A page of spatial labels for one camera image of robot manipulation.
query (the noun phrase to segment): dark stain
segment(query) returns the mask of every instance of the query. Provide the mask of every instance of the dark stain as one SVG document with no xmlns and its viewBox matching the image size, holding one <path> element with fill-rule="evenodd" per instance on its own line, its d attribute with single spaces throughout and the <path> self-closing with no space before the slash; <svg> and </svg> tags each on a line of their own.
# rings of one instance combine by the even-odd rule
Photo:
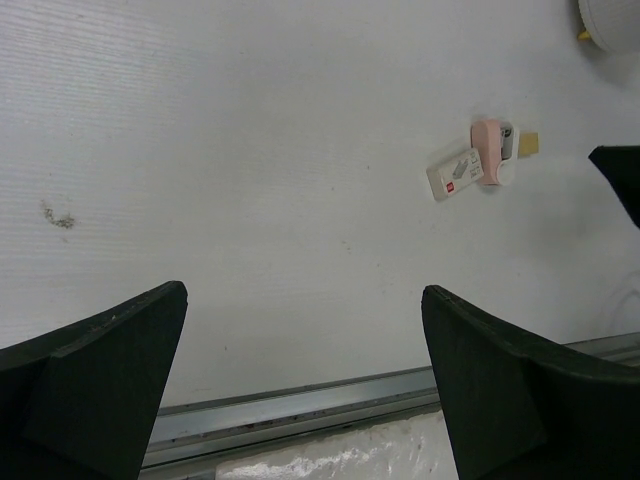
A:
<svg viewBox="0 0 640 480">
<path fill-rule="evenodd" d="M 42 200 L 40 202 L 40 206 L 42 208 L 42 214 L 44 218 L 54 227 L 64 228 L 65 230 L 71 230 L 76 225 L 76 219 L 71 216 L 70 213 L 66 213 L 61 217 L 56 217 L 53 213 L 53 209 L 51 205 Z"/>
</svg>

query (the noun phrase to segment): white round object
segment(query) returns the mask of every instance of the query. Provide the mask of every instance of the white round object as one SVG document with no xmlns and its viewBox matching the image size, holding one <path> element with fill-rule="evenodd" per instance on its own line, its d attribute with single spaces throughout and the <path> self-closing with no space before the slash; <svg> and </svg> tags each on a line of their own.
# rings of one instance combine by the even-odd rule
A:
<svg viewBox="0 0 640 480">
<path fill-rule="evenodd" d="M 579 1 L 584 26 L 596 45 L 613 53 L 640 52 L 640 1 Z"/>
</svg>

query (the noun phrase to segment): black object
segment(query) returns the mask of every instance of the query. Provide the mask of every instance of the black object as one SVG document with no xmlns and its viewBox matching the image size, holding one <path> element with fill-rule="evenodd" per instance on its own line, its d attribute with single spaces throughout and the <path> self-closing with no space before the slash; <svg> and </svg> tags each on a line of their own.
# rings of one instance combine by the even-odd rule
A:
<svg viewBox="0 0 640 480">
<path fill-rule="evenodd" d="M 640 478 L 640 371 L 555 344 L 441 287 L 422 300 L 460 480 Z"/>
<path fill-rule="evenodd" d="M 0 350 L 0 478 L 138 478 L 186 310 L 169 282 Z"/>
<path fill-rule="evenodd" d="M 589 159 L 611 184 L 640 228 L 640 147 L 598 147 Z"/>
</svg>

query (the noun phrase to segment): metal rail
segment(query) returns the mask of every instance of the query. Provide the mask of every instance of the metal rail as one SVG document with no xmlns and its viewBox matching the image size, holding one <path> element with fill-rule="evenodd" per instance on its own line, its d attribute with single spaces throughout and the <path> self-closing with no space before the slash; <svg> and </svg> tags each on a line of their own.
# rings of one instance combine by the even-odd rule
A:
<svg viewBox="0 0 640 480">
<path fill-rule="evenodd" d="M 567 346 L 640 366 L 640 334 Z M 213 479 L 215 466 L 230 458 L 438 408 L 431 367 L 166 408 L 159 412 L 139 478 Z"/>
</svg>

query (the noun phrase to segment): pink object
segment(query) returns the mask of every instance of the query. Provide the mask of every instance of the pink object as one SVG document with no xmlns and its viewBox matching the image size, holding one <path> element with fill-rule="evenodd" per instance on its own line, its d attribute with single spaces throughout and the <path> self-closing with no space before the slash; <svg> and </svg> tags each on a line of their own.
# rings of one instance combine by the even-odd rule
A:
<svg viewBox="0 0 640 480">
<path fill-rule="evenodd" d="M 471 146 L 480 153 L 483 185 L 500 185 L 498 168 L 502 163 L 501 123 L 499 120 L 479 120 L 471 127 Z"/>
</svg>

